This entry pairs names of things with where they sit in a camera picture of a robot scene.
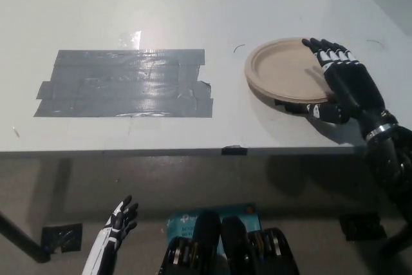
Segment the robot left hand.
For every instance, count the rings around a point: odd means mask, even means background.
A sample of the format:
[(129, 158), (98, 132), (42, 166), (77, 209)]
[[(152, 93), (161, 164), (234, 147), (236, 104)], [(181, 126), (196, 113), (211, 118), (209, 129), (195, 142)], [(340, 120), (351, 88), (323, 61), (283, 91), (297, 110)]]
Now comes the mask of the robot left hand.
[(138, 203), (131, 204), (132, 196), (128, 195), (112, 212), (104, 226), (106, 245), (113, 245), (117, 252), (131, 230), (137, 226)]

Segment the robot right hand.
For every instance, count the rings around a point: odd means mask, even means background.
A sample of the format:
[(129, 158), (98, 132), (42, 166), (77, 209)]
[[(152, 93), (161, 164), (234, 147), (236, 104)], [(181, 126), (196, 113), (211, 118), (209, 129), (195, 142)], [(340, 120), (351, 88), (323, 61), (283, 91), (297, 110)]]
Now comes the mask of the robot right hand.
[(326, 39), (301, 42), (316, 56), (339, 107), (357, 121), (364, 139), (398, 126), (367, 68), (349, 49)]

